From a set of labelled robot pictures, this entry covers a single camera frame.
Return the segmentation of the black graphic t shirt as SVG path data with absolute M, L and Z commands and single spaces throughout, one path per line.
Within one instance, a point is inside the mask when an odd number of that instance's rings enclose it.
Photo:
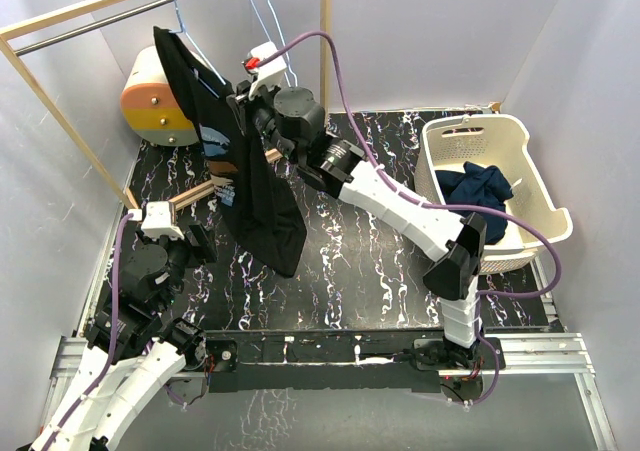
M 174 32 L 155 26 L 154 45 L 179 108 L 193 124 L 215 186 L 218 209 L 231 236 L 285 278 L 305 245 L 305 222 L 289 183 L 267 162 L 255 127 L 240 126 L 227 103 L 231 83 L 209 69 Z

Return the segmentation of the navy blue t shirt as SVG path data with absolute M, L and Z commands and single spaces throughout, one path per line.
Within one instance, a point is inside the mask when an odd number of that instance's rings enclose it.
M 505 212 L 513 197 L 511 185 L 497 166 L 482 167 L 465 162 L 463 172 L 435 172 L 444 201 L 448 205 L 474 205 Z

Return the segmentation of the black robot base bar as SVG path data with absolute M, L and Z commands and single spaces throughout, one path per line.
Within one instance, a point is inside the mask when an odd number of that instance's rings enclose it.
M 404 389 L 437 393 L 461 382 L 481 394 L 483 372 L 505 368 L 499 339 L 470 348 L 440 329 L 209 331 L 187 361 L 212 393 Z

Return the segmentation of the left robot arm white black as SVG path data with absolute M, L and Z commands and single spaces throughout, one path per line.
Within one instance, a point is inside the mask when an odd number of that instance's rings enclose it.
M 216 260 L 212 233 L 166 226 L 139 229 L 138 247 L 121 259 L 116 234 L 111 296 L 85 334 L 86 345 L 64 397 L 29 450 L 114 450 L 134 420 L 176 374 L 201 367 L 206 337 L 198 326 L 162 317 L 184 289 L 187 269 Z

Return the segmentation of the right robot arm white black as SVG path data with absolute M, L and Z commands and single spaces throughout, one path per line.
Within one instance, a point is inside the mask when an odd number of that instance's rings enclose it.
M 413 242 L 431 261 L 423 276 L 441 304 L 441 349 L 455 366 L 478 360 L 482 324 L 477 310 L 486 224 L 431 208 L 372 163 L 365 150 L 331 134 L 326 113 L 310 90 L 243 81 L 229 104 L 245 130 L 259 133 L 291 162 L 305 184 L 381 220 Z

